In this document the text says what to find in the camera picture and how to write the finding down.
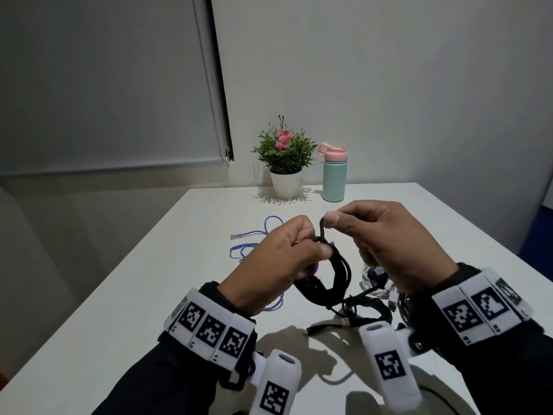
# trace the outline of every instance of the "white flower pot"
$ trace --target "white flower pot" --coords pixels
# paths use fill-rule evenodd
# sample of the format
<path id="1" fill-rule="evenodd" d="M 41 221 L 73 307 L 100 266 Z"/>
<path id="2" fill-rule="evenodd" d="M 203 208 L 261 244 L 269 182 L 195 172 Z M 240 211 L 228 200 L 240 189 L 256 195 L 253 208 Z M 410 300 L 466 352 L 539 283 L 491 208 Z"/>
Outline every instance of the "white flower pot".
<path id="1" fill-rule="evenodd" d="M 300 193 L 301 172 L 293 175 L 277 175 L 271 172 L 275 194 L 280 199 L 293 199 Z"/>

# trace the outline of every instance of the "right hand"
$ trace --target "right hand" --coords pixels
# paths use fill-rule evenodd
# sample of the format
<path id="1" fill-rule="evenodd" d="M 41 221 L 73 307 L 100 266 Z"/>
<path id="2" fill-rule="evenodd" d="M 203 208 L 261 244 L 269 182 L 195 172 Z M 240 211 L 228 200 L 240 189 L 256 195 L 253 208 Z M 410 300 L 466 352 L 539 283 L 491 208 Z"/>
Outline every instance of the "right hand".
<path id="1" fill-rule="evenodd" d="M 383 267 L 399 292 L 417 293 L 449 278 L 457 264 L 399 202 L 354 201 L 325 214 L 325 227 L 353 238 L 363 261 Z"/>

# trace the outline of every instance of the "black jacket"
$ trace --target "black jacket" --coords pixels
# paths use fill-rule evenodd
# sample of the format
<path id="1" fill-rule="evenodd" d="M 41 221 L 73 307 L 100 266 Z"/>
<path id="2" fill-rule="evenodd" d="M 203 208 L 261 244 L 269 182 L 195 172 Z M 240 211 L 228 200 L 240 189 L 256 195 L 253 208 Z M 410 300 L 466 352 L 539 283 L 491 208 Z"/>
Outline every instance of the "black jacket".
<path id="1" fill-rule="evenodd" d="M 549 403 L 549 393 L 553 393 L 553 339 L 544 335 L 535 321 L 465 346 L 431 299 L 478 272 L 460 264 L 459 271 L 449 279 L 414 295 L 409 300 L 412 325 L 425 342 L 461 372 L 482 414 L 541 412 L 553 407 Z M 235 311 L 217 289 L 206 286 L 200 292 Z M 125 373 L 93 415 L 207 414 L 219 375 L 216 366 L 188 349 L 162 341 Z"/>

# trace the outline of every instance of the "teal water bottle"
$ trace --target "teal water bottle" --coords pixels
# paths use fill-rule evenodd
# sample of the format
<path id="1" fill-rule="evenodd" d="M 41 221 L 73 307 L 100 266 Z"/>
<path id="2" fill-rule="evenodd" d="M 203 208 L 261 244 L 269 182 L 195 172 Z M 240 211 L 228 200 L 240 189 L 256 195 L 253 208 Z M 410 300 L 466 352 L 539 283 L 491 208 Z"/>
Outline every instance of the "teal water bottle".
<path id="1" fill-rule="evenodd" d="M 346 147 L 333 147 L 330 144 L 321 143 L 317 148 L 317 153 L 325 158 L 325 167 L 322 173 L 322 198 L 328 202 L 343 201 L 346 193 Z"/>

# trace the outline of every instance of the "table surface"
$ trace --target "table surface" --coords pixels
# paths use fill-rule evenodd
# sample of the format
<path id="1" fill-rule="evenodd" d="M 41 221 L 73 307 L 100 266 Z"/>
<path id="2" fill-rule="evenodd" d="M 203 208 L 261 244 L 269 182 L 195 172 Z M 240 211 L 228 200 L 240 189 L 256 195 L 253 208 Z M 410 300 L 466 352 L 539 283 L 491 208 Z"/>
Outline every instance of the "table surface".
<path id="1" fill-rule="evenodd" d="M 188 191 L 10 381 L 0 393 L 0 413 L 90 414 L 156 344 L 163 321 L 188 290 L 220 282 L 236 267 L 238 261 L 228 251 L 242 241 L 230 240 L 230 234 L 262 229 L 265 217 L 273 214 L 284 220 L 305 214 L 317 226 L 326 211 L 356 199 L 404 203 L 454 260 L 493 267 L 533 306 L 536 321 L 552 332 L 547 314 L 553 308 L 553 283 L 418 184 L 348 185 L 339 204 L 323 201 L 320 193 L 320 186 L 306 186 L 300 199 L 281 202 L 273 199 L 272 188 Z M 273 220 L 269 228 L 277 224 Z M 353 242 L 335 231 L 326 236 L 352 268 L 349 293 L 360 292 L 363 263 Z M 318 276 L 331 285 L 334 274 L 328 262 L 320 265 Z M 328 330 L 313 338 L 302 334 L 301 329 L 331 316 L 292 287 L 281 309 L 256 317 L 258 348 L 282 349 L 302 362 L 293 414 L 381 413 L 383 401 L 373 390 L 374 377 L 355 330 Z M 396 313 L 394 324 L 398 321 Z M 476 411 L 459 372 L 433 351 L 410 362 L 419 384 L 437 390 L 460 413 Z M 249 409 L 253 393 L 252 386 L 241 393 L 221 390 L 210 413 Z M 434 413 L 449 413 L 436 398 L 425 398 L 439 408 Z"/>

